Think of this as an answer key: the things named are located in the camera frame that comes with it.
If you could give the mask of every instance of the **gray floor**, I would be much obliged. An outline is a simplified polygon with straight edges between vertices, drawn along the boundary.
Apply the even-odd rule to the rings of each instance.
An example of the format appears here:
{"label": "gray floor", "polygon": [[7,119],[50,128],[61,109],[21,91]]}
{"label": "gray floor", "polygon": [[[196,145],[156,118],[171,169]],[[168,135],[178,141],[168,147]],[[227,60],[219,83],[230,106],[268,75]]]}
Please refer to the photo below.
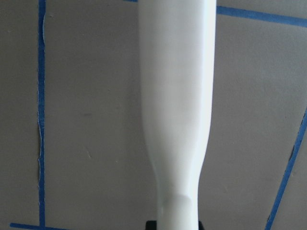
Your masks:
{"label": "gray floor", "polygon": [[[303,0],[219,5],[306,17]],[[142,230],[156,219],[140,112],[137,3],[48,0],[46,225]],[[206,230],[261,230],[307,106],[307,29],[217,16]],[[38,224],[37,2],[0,2],[0,229]],[[307,138],[272,230],[307,228]]]}

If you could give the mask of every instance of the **white cylindrical object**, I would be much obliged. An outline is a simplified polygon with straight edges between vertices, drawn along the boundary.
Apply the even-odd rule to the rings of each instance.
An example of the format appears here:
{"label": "white cylindrical object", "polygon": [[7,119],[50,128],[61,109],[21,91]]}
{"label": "white cylindrical object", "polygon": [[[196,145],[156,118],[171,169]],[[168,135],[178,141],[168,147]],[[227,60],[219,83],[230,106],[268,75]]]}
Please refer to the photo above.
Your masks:
{"label": "white cylindrical object", "polygon": [[158,230],[198,229],[211,123],[216,0],[139,0],[142,122]]}

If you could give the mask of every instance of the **white plastic surface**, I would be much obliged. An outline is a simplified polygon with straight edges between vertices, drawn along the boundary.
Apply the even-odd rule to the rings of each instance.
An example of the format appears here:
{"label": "white plastic surface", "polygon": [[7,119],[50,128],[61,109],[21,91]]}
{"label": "white plastic surface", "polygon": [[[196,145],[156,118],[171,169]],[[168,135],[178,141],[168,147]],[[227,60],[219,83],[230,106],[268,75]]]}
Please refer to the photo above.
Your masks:
{"label": "white plastic surface", "polygon": [[197,230],[211,122],[216,1],[138,5],[142,122],[157,181],[157,227]]}

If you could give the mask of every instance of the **black object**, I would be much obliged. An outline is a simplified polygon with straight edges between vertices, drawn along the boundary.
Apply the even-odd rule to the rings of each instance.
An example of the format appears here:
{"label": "black object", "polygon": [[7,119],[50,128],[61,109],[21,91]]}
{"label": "black object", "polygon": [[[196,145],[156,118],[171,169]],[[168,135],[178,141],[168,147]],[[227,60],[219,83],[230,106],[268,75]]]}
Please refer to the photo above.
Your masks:
{"label": "black object", "polygon": [[[198,221],[198,228],[199,230],[205,230],[202,222]],[[156,220],[149,220],[146,222],[145,230],[157,230],[157,221]]]}

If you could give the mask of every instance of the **blue tape strip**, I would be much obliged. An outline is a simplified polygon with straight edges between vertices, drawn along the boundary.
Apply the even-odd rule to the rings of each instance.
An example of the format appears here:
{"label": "blue tape strip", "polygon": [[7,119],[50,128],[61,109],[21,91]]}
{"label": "blue tape strip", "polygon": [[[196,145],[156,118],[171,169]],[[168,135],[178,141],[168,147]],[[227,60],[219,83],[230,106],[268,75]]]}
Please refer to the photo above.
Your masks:
{"label": "blue tape strip", "polygon": [[38,2],[38,126],[40,133],[39,156],[39,226],[45,227],[45,42],[44,18],[46,1]]}
{"label": "blue tape strip", "polygon": [[[124,0],[124,1],[138,2],[137,0]],[[262,13],[258,11],[247,11],[243,9],[237,9],[225,6],[217,6],[216,13],[221,15],[227,15],[239,18],[249,18],[249,19],[260,20],[271,23],[281,23],[281,24],[307,27],[307,19],[304,18],[289,17],[289,16],[283,16],[271,13]]]}
{"label": "blue tape strip", "polygon": [[[18,228],[18,229],[42,230],[41,226],[28,225],[28,224],[11,223],[10,227]],[[43,230],[67,230],[67,229],[58,229],[58,228],[44,227]]]}
{"label": "blue tape strip", "polygon": [[265,230],[270,230],[271,227],[272,227],[272,224],[274,222],[274,219],[275,219],[275,216],[276,216],[279,204],[280,204],[280,202],[282,200],[283,193],[285,191],[285,188],[287,186],[287,183],[288,183],[291,171],[293,169],[293,166],[294,166],[294,163],[295,163],[298,151],[299,151],[299,149],[301,147],[301,143],[302,143],[304,134],[306,132],[306,128],[307,128],[307,109],[305,111],[305,114],[304,114],[301,126],[299,128],[299,131],[298,131],[298,134],[297,134],[294,146],[293,146],[293,150],[292,150],[292,153],[291,153],[288,165],[286,167],[286,170],[284,171],[283,179],[282,179],[282,182],[281,182],[281,184],[279,186],[279,189],[278,189],[278,192],[277,192],[277,195],[276,195],[276,198],[275,198],[275,201],[274,201],[274,204],[273,204],[270,216],[268,218],[268,222],[267,222],[267,224],[265,226]]}

